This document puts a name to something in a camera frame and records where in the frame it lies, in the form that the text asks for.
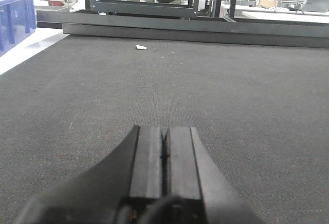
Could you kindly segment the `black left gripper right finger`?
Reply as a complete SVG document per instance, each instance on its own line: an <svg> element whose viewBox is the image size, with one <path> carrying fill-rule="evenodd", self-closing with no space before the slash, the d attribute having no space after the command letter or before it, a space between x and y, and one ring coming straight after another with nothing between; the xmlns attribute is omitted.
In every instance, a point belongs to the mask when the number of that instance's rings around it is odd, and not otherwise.
<svg viewBox="0 0 329 224"><path fill-rule="evenodd" d="M259 223L204 148L194 127L172 126L166 134L167 192L186 201L194 223Z"/></svg>

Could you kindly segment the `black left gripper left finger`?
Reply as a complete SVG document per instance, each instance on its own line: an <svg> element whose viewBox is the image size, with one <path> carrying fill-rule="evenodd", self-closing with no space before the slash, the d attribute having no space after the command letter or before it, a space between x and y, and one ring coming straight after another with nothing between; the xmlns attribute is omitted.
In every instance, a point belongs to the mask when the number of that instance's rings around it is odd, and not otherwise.
<svg viewBox="0 0 329 224"><path fill-rule="evenodd" d="M16 223L115 223L129 205L143 208L162 195L161 144L159 127L133 126L98 164L32 197Z"/></svg>

